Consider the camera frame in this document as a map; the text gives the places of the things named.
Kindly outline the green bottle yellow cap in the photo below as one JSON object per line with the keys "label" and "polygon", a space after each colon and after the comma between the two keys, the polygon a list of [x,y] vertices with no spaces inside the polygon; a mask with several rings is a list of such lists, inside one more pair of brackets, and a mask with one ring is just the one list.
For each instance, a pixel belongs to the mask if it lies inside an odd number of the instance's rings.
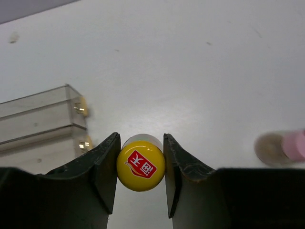
{"label": "green bottle yellow cap", "polygon": [[136,192],[151,190],[165,174],[163,144],[149,134],[134,135],[123,144],[116,167],[126,188]]}

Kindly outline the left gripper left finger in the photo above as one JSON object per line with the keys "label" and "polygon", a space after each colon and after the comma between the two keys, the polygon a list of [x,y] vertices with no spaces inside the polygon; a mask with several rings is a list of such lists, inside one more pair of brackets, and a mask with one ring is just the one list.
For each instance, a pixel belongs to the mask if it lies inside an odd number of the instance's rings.
{"label": "left gripper left finger", "polygon": [[104,229],[112,214],[121,138],[102,143],[47,174],[0,170],[3,229]]}

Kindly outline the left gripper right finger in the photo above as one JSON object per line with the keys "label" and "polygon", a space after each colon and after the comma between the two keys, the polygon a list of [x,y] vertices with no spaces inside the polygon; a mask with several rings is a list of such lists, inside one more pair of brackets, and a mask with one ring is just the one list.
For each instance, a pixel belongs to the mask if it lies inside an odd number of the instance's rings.
{"label": "left gripper right finger", "polygon": [[175,229],[302,229],[302,169],[213,169],[163,136],[168,216]]}

